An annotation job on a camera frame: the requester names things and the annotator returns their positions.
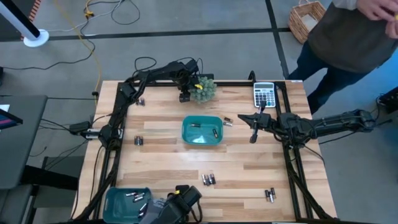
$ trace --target concrete floor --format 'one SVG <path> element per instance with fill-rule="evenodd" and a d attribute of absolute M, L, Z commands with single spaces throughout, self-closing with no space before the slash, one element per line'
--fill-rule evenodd
<path fill-rule="evenodd" d="M 120 34 L 214 29 L 267 29 L 271 20 L 263 0 L 147 0 L 135 1 L 141 19 L 129 26 L 120 26 L 103 16 L 90 22 L 87 34 Z M 331 1 L 321 1 L 328 5 Z M 60 1 L 75 25 L 84 22 L 84 2 Z M 296 1 L 271 0 L 278 28 L 287 27 L 289 11 Z M 96 14 L 111 10 L 111 5 L 98 4 L 91 9 Z M 124 3 L 115 18 L 127 22 L 137 16 L 135 9 Z M 55 9 L 53 1 L 42 1 L 34 21 L 47 30 L 69 29 L 70 26 Z M 75 35 L 71 32 L 52 32 L 52 36 Z M 290 32 L 279 33 L 289 71 L 297 66 L 301 45 Z M 102 80 L 124 80 L 134 71 L 134 59 L 154 57 L 158 65 L 191 56 L 201 57 L 205 73 L 217 79 L 245 79 L 250 70 L 258 78 L 283 79 L 277 47 L 271 32 L 250 34 L 180 35 L 168 37 L 134 37 L 95 39 Z M 28 49 L 21 42 L 0 42 L 0 62 L 7 67 L 46 67 L 61 60 L 74 61 L 89 52 L 79 40 L 53 40 L 37 49 Z M 374 99 L 398 83 L 396 65 L 398 54 L 356 85 L 334 94 L 316 118 L 356 108 L 373 110 Z M 49 70 L 6 70 L 0 95 L 46 94 L 53 97 L 89 98 L 97 80 L 95 62 L 91 58 L 74 65 L 57 65 Z M 306 81 L 311 93 L 322 79 L 320 71 Z M 58 123 L 86 121 L 95 111 L 92 101 L 49 100 L 44 118 Z M 338 216 L 342 220 L 373 223 L 395 223 L 398 219 L 398 127 L 387 124 L 371 134 L 355 134 L 321 146 L 326 171 Z M 328 136 L 320 141 L 332 139 Z M 81 139 L 61 131 L 39 131 L 32 154 L 45 146 L 40 157 L 29 159 L 33 166 L 41 166 L 45 156 L 81 143 Z M 83 156 L 85 148 L 74 153 Z M 38 210 L 35 223 L 65 221 L 70 216 L 72 203 L 57 208 Z"/>

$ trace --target calculator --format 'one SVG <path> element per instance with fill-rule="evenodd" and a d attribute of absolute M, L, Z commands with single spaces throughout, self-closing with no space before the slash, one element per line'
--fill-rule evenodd
<path fill-rule="evenodd" d="M 254 106 L 261 106 L 261 102 L 266 102 L 266 108 L 275 107 L 274 84 L 270 82 L 258 82 L 254 84 Z"/>

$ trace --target computer monitor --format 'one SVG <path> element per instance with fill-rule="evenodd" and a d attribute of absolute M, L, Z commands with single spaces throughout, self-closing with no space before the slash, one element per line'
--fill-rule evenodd
<path fill-rule="evenodd" d="M 0 109 L 0 130 L 17 126 L 23 122 L 24 121 L 17 116 Z"/>

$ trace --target gray shirt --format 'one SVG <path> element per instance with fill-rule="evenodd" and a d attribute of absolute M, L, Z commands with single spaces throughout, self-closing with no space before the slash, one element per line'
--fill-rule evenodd
<path fill-rule="evenodd" d="M 398 40 L 389 38 L 387 21 L 371 21 L 355 0 L 334 0 L 308 35 L 315 55 L 349 72 L 368 73 L 394 53 Z"/>

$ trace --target butcher block tabletop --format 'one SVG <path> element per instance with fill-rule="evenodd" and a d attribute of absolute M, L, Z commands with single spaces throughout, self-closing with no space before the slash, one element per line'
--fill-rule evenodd
<path fill-rule="evenodd" d="M 103 82 L 95 118 L 112 113 L 118 82 Z M 303 83 L 285 82 L 292 112 L 311 118 Z M 116 187 L 148 187 L 153 197 L 166 198 L 175 191 L 176 185 L 194 185 L 202 194 L 200 205 L 204 222 L 294 221 L 281 143 L 272 134 L 259 131 L 257 143 L 250 144 L 252 130 L 238 118 L 238 114 L 257 111 L 252 87 L 219 86 L 216 96 L 202 104 L 180 103 L 179 94 L 177 87 L 147 87 L 142 95 L 146 105 L 129 107 Z M 281 92 L 279 98 L 284 112 Z M 267 108 L 264 112 L 276 118 L 275 108 Z M 224 126 L 224 138 L 217 146 L 188 145 L 181 137 L 182 120 L 187 115 L 228 117 L 233 119 L 233 127 Z M 94 128 L 101 128 L 108 119 L 99 119 Z M 143 146 L 134 145 L 135 136 L 143 136 Z M 94 169 L 93 195 L 98 188 L 104 158 L 102 149 L 95 167 L 100 146 L 98 140 L 88 144 L 75 217 L 90 201 Z M 320 153 L 318 141 L 310 141 L 307 146 Z M 323 162 L 306 149 L 301 149 L 300 153 L 309 191 L 325 211 L 335 217 Z M 216 184 L 203 185 L 202 174 L 214 174 Z M 268 202 L 264 193 L 271 187 L 276 193 L 274 203 Z M 302 194 L 299 190 L 297 193 L 302 216 L 306 217 Z"/>

